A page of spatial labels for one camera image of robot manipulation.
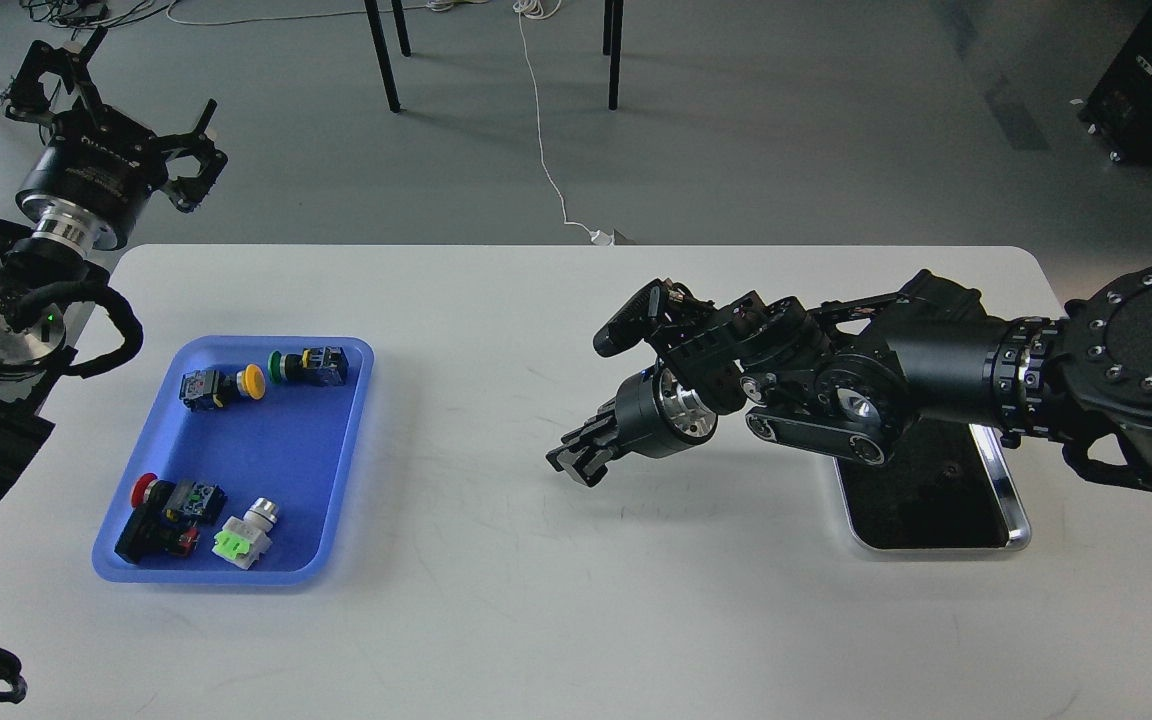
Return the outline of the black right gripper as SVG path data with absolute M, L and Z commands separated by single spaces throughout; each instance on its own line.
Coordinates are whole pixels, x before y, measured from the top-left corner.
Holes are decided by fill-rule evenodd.
M 626 378 L 596 414 L 547 452 L 550 467 L 581 486 L 602 483 L 611 462 L 628 454 L 662 458 L 708 442 L 718 415 L 698 393 L 685 389 L 666 366 L 649 366 Z

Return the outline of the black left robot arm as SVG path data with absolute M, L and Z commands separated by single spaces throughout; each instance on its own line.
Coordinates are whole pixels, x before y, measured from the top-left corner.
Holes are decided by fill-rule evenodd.
M 88 65 L 105 36 L 35 41 L 1 96 L 5 118 L 50 141 L 15 194 L 26 223 L 0 220 L 0 501 L 54 429 L 38 409 L 59 379 L 108 373 L 145 341 L 91 252 L 123 249 L 156 194 L 191 213 L 227 165 L 209 132 L 215 101 L 160 135 L 103 100 Z

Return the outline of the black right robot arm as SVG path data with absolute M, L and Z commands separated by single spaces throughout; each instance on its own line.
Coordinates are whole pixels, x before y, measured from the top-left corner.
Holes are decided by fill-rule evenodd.
M 548 452 L 584 486 L 626 454 L 703 445 L 719 416 L 745 411 L 764 441 L 867 467 L 887 464 L 915 420 L 979 425 L 1009 448 L 1060 444 L 1084 480 L 1152 492 L 1152 266 L 1061 318 L 1011 320 L 929 270 L 814 309 L 755 291 L 718 306 L 657 279 L 591 343 L 602 357 L 645 343 L 655 361 Z

